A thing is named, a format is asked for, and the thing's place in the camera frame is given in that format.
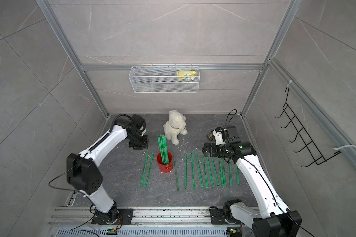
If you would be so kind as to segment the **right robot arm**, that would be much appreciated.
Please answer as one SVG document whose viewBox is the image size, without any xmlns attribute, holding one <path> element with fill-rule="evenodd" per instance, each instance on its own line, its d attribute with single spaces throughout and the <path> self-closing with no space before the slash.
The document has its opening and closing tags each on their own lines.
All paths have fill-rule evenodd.
<svg viewBox="0 0 356 237">
<path fill-rule="evenodd" d="M 291 211 L 275 191 L 249 142 L 205 143 L 202 153 L 207 157 L 232 160 L 246 178 L 258 204 L 258 208 L 251 208 L 235 199 L 225 202 L 223 209 L 213 207 L 210 209 L 215 218 L 213 224 L 244 224 L 256 237 L 297 236 L 302 223 L 300 214 Z"/>
</svg>

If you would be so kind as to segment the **twelfth green straw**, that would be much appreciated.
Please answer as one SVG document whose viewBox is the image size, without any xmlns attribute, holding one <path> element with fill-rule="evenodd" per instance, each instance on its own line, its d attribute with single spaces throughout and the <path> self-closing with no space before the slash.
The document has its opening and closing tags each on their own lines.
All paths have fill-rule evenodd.
<svg viewBox="0 0 356 237">
<path fill-rule="evenodd" d="M 144 183 L 146 165 L 147 165 L 147 161 L 148 161 L 148 154 L 149 154 L 149 152 L 144 153 L 145 159 L 144 159 L 144 164 L 143 164 L 143 170 L 142 170 L 142 176 L 141 176 L 140 187 L 142 187 L 142 186 L 143 186 L 143 183 Z"/>
</svg>

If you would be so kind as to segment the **eleventh green straw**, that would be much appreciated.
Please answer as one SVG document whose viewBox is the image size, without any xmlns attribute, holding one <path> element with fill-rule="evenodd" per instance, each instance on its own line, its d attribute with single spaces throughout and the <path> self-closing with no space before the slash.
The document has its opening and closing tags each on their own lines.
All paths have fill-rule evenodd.
<svg viewBox="0 0 356 237">
<path fill-rule="evenodd" d="M 237 183 L 237 185 L 240 185 L 239 169 L 238 169 L 238 167 L 236 167 L 236 183 Z"/>
</svg>

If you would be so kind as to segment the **thirteenth green straw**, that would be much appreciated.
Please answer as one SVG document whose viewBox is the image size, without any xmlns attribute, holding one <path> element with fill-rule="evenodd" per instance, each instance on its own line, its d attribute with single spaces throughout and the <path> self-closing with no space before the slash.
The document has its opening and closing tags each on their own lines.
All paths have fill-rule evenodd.
<svg viewBox="0 0 356 237">
<path fill-rule="evenodd" d="M 153 159 L 154 159 L 154 153 L 152 153 L 152 155 L 151 155 L 151 159 L 150 159 L 149 167 L 148 167 L 148 173 L 147 173 L 147 177 L 146 177 L 146 181 L 145 181 L 144 187 L 147 187 L 147 185 L 148 185 L 148 180 L 149 180 L 149 177 L 150 177 L 150 172 L 151 172 L 151 168 L 152 168 Z"/>
</svg>

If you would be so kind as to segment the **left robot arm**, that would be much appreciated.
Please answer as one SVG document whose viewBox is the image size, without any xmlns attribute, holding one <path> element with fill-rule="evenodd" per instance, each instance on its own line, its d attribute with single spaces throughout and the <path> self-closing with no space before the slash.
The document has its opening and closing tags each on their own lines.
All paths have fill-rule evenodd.
<svg viewBox="0 0 356 237">
<path fill-rule="evenodd" d="M 67 191 L 67 188 L 53 186 L 52 181 L 66 176 L 67 183 L 89 199 L 95 212 L 93 221 L 99 224 L 124 223 L 117 203 L 109 196 L 103 186 L 103 176 L 99 167 L 107 155 L 123 140 L 128 139 L 129 148 L 143 150 L 148 148 L 148 136 L 145 135 L 146 121 L 137 114 L 118 115 L 111 123 L 109 130 L 94 144 L 79 154 L 70 154 L 66 159 L 66 171 L 49 181 L 48 186 L 56 190 Z"/>
</svg>

